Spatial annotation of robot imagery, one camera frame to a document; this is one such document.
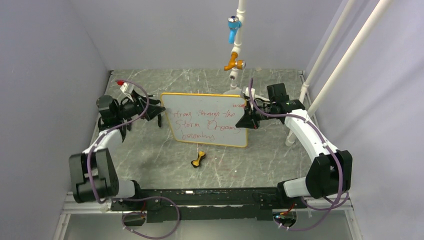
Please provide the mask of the yellow-framed whiteboard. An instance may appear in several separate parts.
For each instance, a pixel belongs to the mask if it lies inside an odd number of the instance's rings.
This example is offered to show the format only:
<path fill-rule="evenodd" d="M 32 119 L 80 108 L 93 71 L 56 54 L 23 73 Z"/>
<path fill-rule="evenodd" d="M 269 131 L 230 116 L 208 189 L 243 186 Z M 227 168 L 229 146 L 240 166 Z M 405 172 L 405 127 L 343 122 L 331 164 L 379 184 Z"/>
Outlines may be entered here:
<path fill-rule="evenodd" d="M 160 100 L 176 141 L 247 147 L 247 129 L 236 127 L 244 115 L 244 98 L 233 94 L 164 92 Z"/>

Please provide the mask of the yellow black eraser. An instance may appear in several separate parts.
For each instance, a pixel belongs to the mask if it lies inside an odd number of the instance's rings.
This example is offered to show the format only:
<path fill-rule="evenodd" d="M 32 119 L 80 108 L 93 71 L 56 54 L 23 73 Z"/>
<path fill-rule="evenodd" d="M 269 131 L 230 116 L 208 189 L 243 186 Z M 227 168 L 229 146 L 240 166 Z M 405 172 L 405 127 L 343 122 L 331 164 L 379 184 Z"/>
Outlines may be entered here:
<path fill-rule="evenodd" d="M 202 160 L 206 158 L 206 153 L 204 151 L 199 151 L 197 158 L 192 160 L 190 163 L 194 168 L 198 168 L 201 166 Z"/>

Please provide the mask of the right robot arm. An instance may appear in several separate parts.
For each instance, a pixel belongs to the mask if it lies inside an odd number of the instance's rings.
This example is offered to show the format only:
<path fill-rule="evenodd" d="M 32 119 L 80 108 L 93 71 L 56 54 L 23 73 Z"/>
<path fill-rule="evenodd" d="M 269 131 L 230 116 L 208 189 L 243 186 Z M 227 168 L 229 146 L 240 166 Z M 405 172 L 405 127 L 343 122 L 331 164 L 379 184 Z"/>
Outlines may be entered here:
<path fill-rule="evenodd" d="M 278 119 L 289 128 L 306 150 L 311 165 L 305 177 L 278 183 L 276 203 L 289 207 L 295 198 L 341 196 L 350 190 L 353 158 L 349 151 L 332 144 L 311 120 L 298 99 L 291 100 L 283 83 L 267 86 L 268 99 L 258 100 L 251 86 L 244 87 L 241 97 L 249 103 L 236 123 L 237 128 L 258 129 L 260 121 Z"/>

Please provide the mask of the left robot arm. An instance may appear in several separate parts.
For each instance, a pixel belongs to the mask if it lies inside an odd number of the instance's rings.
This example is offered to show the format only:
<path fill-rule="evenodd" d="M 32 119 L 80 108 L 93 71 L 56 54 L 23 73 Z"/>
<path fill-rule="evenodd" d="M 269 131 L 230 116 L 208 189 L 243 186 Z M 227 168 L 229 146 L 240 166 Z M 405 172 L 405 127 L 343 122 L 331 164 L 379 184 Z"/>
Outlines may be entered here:
<path fill-rule="evenodd" d="M 140 188 L 135 180 L 119 179 L 112 153 L 124 142 L 134 120 L 157 118 L 160 127 L 161 114 L 166 109 L 152 95 L 145 97 L 135 91 L 121 101 L 103 95 L 97 99 L 96 105 L 100 113 L 97 139 L 68 160 L 73 198 L 77 203 L 124 199 L 129 209 L 137 210 L 143 205 L 144 196 L 138 192 Z"/>

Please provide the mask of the metal whiteboard stand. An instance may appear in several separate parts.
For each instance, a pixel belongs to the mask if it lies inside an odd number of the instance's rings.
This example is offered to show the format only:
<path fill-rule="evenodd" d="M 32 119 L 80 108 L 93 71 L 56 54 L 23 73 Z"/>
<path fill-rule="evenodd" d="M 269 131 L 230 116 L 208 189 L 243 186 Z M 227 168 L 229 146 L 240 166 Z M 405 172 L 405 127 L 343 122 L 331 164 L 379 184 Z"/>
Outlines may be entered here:
<path fill-rule="evenodd" d="M 148 100 L 149 100 L 149 104 L 162 106 L 162 103 L 160 100 L 154 99 L 154 95 L 148 95 Z M 162 127 L 162 118 L 161 118 L 161 121 L 159 121 L 157 118 L 157 124 L 159 128 Z"/>

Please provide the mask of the blue valve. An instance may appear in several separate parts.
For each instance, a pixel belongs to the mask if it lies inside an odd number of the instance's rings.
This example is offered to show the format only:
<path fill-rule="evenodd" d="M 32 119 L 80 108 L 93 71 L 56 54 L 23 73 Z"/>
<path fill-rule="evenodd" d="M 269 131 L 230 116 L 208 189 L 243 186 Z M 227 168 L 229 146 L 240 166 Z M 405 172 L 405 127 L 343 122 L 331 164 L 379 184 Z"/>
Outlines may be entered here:
<path fill-rule="evenodd" d="M 232 15 L 227 19 L 227 25 L 229 28 L 228 43 L 233 44 L 235 42 L 238 29 L 242 26 L 242 22 L 236 15 Z"/>

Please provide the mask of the white PVC pipe frame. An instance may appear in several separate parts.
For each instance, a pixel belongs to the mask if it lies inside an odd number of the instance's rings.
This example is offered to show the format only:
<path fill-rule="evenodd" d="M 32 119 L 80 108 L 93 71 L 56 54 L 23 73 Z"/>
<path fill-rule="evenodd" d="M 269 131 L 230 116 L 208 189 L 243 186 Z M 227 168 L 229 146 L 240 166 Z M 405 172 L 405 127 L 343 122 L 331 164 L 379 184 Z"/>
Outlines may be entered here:
<path fill-rule="evenodd" d="M 356 53 L 371 31 L 377 0 L 241 0 L 232 52 L 254 68 L 304 70 L 304 99 L 329 62 Z"/>

